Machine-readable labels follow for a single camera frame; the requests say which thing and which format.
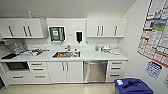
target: cabinet handle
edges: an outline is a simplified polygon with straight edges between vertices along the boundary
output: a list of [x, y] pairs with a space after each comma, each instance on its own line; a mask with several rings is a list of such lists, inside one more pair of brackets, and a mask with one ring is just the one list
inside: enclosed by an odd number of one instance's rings
[[63, 64], [63, 62], [62, 62], [62, 70], [64, 71], [64, 64]]
[[121, 68], [111, 68], [111, 69], [121, 69]]
[[12, 30], [11, 30], [11, 27], [10, 27], [10, 26], [8, 26], [8, 28], [9, 28], [9, 31], [10, 31], [10, 33], [11, 33], [12, 37], [14, 37], [14, 35], [13, 35], [13, 33], [12, 33]]
[[35, 78], [44, 78], [45, 76], [35, 76]]
[[114, 33], [114, 36], [116, 36], [116, 33], [117, 33], [117, 26], [116, 26], [116, 28], [115, 28], [115, 33]]
[[67, 71], [68, 71], [68, 62], [66, 62], [67, 63]]
[[31, 34], [31, 32], [30, 32], [30, 27], [28, 26], [27, 28], [28, 28], [28, 30], [29, 30], [30, 37], [32, 37], [32, 34]]
[[102, 33], [101, 33], [101, 36], [103, 36], [103, 25], [102, 25]]
[[13, 78], [23, 78], [23, 76], [20, 76], [20, 77], [16, 77], [16, 76], [14, 76]]
[[26, 37], [27, 37], [27, 33], [26, 33], [25, 26], [23, 26], [23, 30], [24, 30], [24, 32], [25, 32], [25, 35], [26, 35]]
[[122, 62], [112, 62], [112, 64], [122, 64]]
[[99, 25], [98, 25], [98, 29], [97, 29], [97, 36], [99, 36]]
[[31, 65], [42, 65], [42, 63], [40, 63], [40, 64], [34, 64], [34, 63], [32, 63]]
[[112, 75], [110, 75], [110, 76], [120, 76], [119, 74], [112, 74]]
[[43, 69], [33, 69], [33, 70], [43, 70]]

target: paper towel dispenser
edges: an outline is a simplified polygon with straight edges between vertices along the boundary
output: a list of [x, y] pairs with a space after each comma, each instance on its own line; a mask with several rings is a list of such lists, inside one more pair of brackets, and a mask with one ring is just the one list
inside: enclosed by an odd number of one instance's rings
[[65, 40], [64, 27], [49, 27], [51, 41], [61, 41]]

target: sink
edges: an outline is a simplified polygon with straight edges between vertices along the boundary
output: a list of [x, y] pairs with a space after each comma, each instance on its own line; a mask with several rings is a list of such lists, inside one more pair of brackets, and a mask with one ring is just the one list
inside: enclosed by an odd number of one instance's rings
[[52, 58], [59, 57], [80, 57], [80, 52], [57, 52]]

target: floor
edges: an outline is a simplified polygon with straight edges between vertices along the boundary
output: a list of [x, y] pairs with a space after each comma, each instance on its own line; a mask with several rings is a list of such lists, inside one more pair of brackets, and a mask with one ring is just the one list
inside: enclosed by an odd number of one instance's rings
[[114, 83], [13, 85], [0, 94], [115, 94]]

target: poster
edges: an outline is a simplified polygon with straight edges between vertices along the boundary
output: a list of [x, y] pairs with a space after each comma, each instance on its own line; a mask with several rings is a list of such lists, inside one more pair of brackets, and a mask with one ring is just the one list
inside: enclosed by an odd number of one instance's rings
[[168, 0], [151, 0], [138, 53], [168, 68]]

